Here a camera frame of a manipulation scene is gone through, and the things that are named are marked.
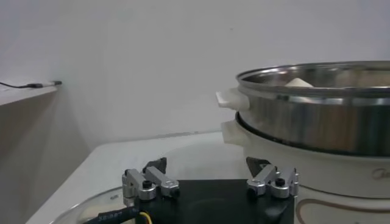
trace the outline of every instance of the white wall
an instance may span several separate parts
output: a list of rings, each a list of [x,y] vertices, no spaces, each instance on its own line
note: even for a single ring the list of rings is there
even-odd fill
[[[38,99],[41,111],[21,122],[36,125],[13,140],[22,144],[6,139],[0,149],[14,153],[0,164],[5,177],[18,176],[7,185],[13,195],[28,172],[15,173],[7,161],[36,152],[25,167],[34,173],[28,193],[15,196],[23,206],[14,208],[31,215],[99,144],[219,128],[233,113],[217,108],[213,93],[235,86],[238,72],[389,59],[389,6],[354,0],[0,1],[0,80],[64,81],[58,96]],[[0,112],[19,122],[21,108],[35,107],[20,102]]]

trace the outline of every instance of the white table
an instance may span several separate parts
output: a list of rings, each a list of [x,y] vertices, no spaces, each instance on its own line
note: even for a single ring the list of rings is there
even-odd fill
[[[212,172],[209,171],[210,164],[216,159],[238,160],[241,159],[242,155],[241,150],[237,150],[237,147],[223,144],[220,132],[102,145],[88,156],[30,218],[27,224],[50,223],[61,213],[85,199],[120,186],[123,170],[129,168],[141,169],[148,161],[158,159],[165,153],[175,149],[178,153],[175,153],[172,158],[168,158],[168,166],[170,162],[177,160],[175,159],[176,155],[180,157],[180,152],[184,152],[190,159],[187,161],[180,159],[175,163],[182,163],[180,166],[185,166],[188,170],[194,166],[199,167],[198,164],[194,164],[192,158],[199,157],[200,154],[196,151],[203,150],[204,158],[198,158],[198,161],[204,162],[204,164],[201,164],[200,172],[195,173],[198,178],[202,175],[204,178],[212,178]],[[225,174],[222,178],[235,178],[239,175],[237,174],[237,170],[239,170],[237,166],[217,165],[216,172]],[[185,169],[180,169],[176,170],[175,176],[182,175],[181,177],[185,176],[190,179],[191,174],[193,174],[192,170],[185,172]]]

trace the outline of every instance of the screw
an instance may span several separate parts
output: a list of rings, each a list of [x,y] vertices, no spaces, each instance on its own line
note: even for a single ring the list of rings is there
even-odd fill
[[[152,182],[150,180],[145,180],[142,182],[143,189],[150,189],[152,187]]]
[[[286,184],[285,180],[282,179],[282,178],[277,178],[275,180],[275,185],[278,186],[278,187],[282,187]]]

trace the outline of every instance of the yellow wire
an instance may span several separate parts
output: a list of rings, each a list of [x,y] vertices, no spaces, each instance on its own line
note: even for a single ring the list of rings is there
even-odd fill
[[[153,224],[152,223],[152,219],[150,217],[150,215],[146,212],[140,212],[140,215],[142,215],[143,217],[145,217],[145,219],[147,220],[148,224]]]

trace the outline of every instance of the pot rim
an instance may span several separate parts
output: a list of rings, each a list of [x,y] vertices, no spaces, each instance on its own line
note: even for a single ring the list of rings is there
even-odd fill
[[[390,86],[371,87],[298,87],[298,86],[271,86],[245,80],[253,75],[296,71],[299,69],[359,69],[362,71],[388,71],[390,76],[390,61],[342,61],[325,63],[304,63],[296,65],[271,66],[242,72],[236,76],[241,88],[259,92],[277,93],[293,96],[321,96],[321,97],[362,97],[362,98],[390,98]]]

